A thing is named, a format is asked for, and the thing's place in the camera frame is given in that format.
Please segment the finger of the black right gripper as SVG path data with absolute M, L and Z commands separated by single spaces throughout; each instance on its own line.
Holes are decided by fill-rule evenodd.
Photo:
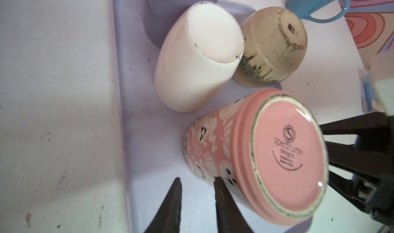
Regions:
M 391 117 L 373 112 L 320 126 L 324 135 L 357 135 L 355 148 L 391 152 Z
M 353 175 L 329 173 L 329 185 L 360 211 L 394 210 L 394 149 L 361 150 L 326 142 L 329 164 Z

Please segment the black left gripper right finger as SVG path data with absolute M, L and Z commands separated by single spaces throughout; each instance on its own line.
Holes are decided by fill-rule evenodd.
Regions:
M 214 191 L 218 233 L 253 233 L 221 177 L 215 177 Z

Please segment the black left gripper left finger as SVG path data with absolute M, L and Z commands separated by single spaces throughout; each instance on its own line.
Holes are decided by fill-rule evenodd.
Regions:
M 175 178 L 146 233 L 179 233 L 182 210 L 182 183 Z

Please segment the pink cartoon mug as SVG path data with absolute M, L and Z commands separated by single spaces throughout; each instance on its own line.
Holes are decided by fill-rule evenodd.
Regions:
M 311 218 L 329 181 L 318 122 L 303 103 L 276 88 L 195 120 L 186 131 L 183 155 L 200 180 L 213 185 L 222 178 L 238 202 L 279 226 Z

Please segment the blue floral mug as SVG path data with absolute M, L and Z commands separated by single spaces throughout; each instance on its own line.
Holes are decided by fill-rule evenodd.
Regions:
M 315 23 L 330 23 L 342 18 L 348 12 L 350 8 L 350 0 L 339 0 L 343 2 L 344 7 L 336 16 L 330 19 L 316 19 L 313 18 L 311 14 L 315 13 L 333 1 L 336 0 L 287 0 L 285 7 L 292 11 L 300 19 L 305 19 Z

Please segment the white mug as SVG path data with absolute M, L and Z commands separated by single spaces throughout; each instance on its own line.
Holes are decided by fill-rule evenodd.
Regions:
M 154 76 L 157 96 L 170 109 L 192 112 L 232 78 L 244 52 L 235 17 L 201 1 L 188 8 L 167 34 Z

